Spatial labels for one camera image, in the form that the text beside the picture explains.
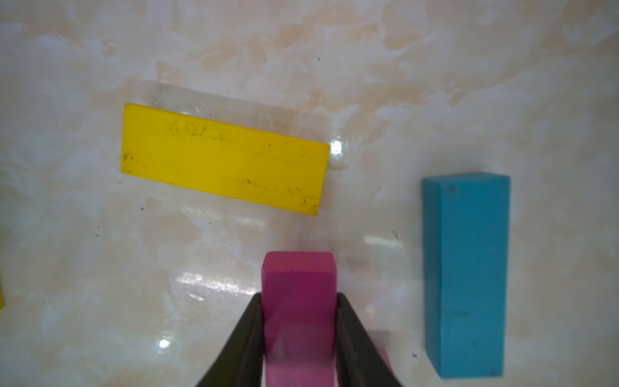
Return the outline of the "magenta long block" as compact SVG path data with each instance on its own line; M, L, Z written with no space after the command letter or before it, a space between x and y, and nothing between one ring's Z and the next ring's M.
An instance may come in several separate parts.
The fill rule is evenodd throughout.
M267 253L262 266L267 386L335 384L336 289L331 253Z

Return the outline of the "light pink block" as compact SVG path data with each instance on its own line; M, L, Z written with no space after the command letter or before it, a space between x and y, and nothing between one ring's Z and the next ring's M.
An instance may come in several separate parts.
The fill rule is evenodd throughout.
M391 362L390 362L390 360L388 358L387 351L384 348L382 348L382 347L377 348L377 351L380 354L380 357L381 357L382 361L384 361L384 363L385 363L386 367L388 368L388 370L390 372L392 372L393 369L392 369L392 366L391 366Z

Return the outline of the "teal long block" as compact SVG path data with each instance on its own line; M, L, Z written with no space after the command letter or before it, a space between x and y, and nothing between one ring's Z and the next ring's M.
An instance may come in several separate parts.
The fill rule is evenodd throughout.
M422 181L425 348L442 379L502 377L511 180Z

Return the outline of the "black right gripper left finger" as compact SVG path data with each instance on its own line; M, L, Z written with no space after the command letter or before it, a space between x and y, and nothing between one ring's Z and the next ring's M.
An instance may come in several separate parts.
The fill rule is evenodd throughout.
M261 293L256 293L197 386L260 387L263 362L264 316Z

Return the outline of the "yellow long block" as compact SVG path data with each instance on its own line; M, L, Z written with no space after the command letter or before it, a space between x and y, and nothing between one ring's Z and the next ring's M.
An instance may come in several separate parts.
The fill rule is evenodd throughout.
M327 144L128 103L124 174L316 216Z

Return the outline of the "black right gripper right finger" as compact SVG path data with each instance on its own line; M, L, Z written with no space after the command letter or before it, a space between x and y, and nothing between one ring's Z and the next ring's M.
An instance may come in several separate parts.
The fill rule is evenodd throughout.
M335 364L339 386L401 386L343 293L337 293Z

